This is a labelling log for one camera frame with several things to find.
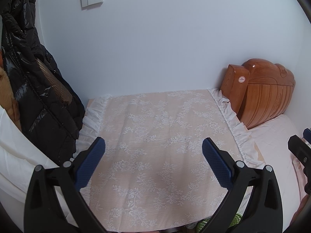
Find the blue gripper pad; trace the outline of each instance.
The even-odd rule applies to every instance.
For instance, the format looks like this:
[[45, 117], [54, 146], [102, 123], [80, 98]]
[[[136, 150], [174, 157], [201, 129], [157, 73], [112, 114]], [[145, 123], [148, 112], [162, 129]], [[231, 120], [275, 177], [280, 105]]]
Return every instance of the blue gripper pad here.
[[98, 137], [91, 147], [88, 149], [88, 155], [84, 161], [80, 164], [76, 171], [76, 190], [79, 191], [81, 188], [86, 187], [92, 174], [94, 173], [99, 161], [105, 153], [105, 140]]
[[311, 130], [305, 129], [304, 130], [304, 139], [311, 143]]
[[202, 144], [202, 152], [206, 161], [214, 172], [219, 184], [230, 190], [233, 186], [232, 183], [232, 170], [228, 167], [226, 162], [220, 155], [218, 147], [213, 143], [210, 138], [206, 138]]

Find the shiny black jacket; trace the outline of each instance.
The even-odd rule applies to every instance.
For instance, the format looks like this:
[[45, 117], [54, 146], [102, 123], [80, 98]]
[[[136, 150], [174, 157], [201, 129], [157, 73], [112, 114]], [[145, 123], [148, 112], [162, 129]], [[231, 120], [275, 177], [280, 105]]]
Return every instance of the shiny black jacket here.
[[[76, 151], [85, 110], [52, 55], [40, 44], [35, 28], [35, 1], [11, 0], [1, 14], [3, 64], [19, 103], [23, 134], [60, 165]], [[70, 102], [62, 101], [47, 73], [69, 91]]]

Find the ruffled trim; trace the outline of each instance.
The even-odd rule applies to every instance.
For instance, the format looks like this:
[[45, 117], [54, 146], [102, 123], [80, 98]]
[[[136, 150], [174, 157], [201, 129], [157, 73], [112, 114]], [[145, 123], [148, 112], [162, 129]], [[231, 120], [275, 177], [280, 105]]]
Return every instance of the ruffled trim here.
[[255, 150], [255, 140], [251, 137], [251, 132], [246, 131], [244, 124], [236, 117], [236, 113], [231, 109], [229, 99], [221, 94], [221, 90], [208, 89], [208, 91], [222, 113], [243, 161], [248, 167], [262, 169], [265, 163], [258, 160], [258, 153]]
[[[111, 95], [105, 95], [93, 100], [86, 109], [83, 118], [83, 127], [80, 130], [79, 139], [76, 140], [76, 152], [70, 159], [73, 161], [80, 152], [87, 150], [94, 140], [100, 136], [106, 105]], [[80, 189], [80, 193], [85, 202], [90, 205], [91, 179], [88, 185]]]

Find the carved wooden headboard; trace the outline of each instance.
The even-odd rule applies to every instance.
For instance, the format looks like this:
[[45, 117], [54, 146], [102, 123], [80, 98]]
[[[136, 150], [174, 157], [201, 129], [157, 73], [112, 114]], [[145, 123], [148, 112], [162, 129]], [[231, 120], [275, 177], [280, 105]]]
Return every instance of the carved wooden headboard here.
[[294, 75], [284, 66], [251, 59], [242, 66], [229, 65], [220, 89], [239, 120], [251, 129], [283, 114], [294, 87]]

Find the white round logo sticker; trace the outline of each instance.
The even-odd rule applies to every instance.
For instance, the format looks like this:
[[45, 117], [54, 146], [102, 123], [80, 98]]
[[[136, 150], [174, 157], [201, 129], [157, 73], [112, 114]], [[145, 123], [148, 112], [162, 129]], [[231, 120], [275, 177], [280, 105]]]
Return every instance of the white round logo sticker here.
[[244, 76], [241, 76], [241, 77], [238, 79], [238, 81], [239, 81], [240, 83], [245, 82], [245, 77], [244, 77]]

